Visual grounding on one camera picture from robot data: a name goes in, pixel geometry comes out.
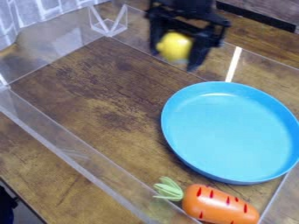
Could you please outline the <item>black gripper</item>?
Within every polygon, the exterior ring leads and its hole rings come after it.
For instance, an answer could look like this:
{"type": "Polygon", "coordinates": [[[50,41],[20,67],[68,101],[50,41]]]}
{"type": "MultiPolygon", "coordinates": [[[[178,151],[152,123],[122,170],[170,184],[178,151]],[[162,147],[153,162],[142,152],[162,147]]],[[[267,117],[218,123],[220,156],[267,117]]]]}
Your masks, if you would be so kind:
{"type": "Polygon", "coordinates": [[[156,45],[166,30],[185,31],[193,38],[188,55],[186,71],[194,71],[202,64],[212,47],[221,47],[229,21],[214,13],[213,0],[149,0],[145,17],[149,21],[149,50],[156,55],[156,45]],[[178,20],[206,22],[204,28],[193,28],[178,20]]]}

